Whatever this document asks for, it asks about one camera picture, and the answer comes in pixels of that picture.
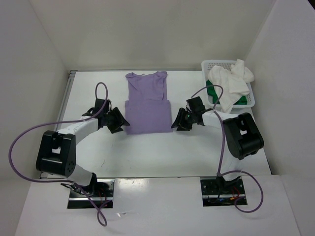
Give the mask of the purple t shirt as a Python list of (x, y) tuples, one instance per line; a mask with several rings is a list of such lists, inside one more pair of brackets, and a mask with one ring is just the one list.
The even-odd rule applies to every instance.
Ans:
[(167, 72), (126, 74), (128, 100), (125, 102), (128, 135), (172, 132), (171, 104), (167, 98)]

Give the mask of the white t shirt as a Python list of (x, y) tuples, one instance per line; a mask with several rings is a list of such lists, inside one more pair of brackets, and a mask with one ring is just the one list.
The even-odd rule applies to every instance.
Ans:
[(233, 105), (249, 93), (248, 84), (254, 81), (253, 73), (245, 67), (245, 62), (236, 60), (229, 69), (215, 65), (208, 72), (208, 85), (213, 90), (213, 103), (221, 105), (221, 111), (230, 113)]

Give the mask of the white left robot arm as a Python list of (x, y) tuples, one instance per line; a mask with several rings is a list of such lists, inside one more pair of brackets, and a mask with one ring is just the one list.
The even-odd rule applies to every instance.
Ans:
[(41, 140), (36, 169), (58, 175), (81, 186), (86, 196), (94, 196), (105, 189), (97, 181), (96, 174), (76, 163), (76, 146), (86, 137), (107, 127), (114, 134), (130, 126), (117, 107), (112, 108), (110, 100), (96, 99), (94, 107), (84, 113), (79, 122), (58, 131), (46, 131)]

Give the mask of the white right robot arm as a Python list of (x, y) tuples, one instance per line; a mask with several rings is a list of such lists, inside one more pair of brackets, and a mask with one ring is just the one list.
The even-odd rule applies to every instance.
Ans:
[(217, 127), (222, 131), (216, 188), (221, 193), (227, 193), (239, 178), (232, 180), (221, 172), (225, 145), (234, 158), (243, 160), (264, 147), (263, 137), (251, 114), (234, 115), (206, 109), (199, 96), (187, 100), (187, 106), (179, 109), (171, 127), (177, 131), (190, 131), (194, 124)]

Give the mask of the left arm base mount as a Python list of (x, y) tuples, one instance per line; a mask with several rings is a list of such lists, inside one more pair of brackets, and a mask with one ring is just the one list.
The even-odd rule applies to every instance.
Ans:
[[(100, 188), (94, 193), (87, 192), (93, 203), (100, 208), (113, 208), (114, 179), (98, 180)], [(80, 189), (73, 185), (66, 185), (70, 189), (67, 209), (89, 209), (94, 208), (89, 199)]]

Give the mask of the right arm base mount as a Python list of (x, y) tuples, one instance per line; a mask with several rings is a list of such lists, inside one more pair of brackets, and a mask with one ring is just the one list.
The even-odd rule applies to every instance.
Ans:
[(201, 177), (204, 207), (247, 205), (243, 181), (240, 177), (226, 181), (223, 177)]

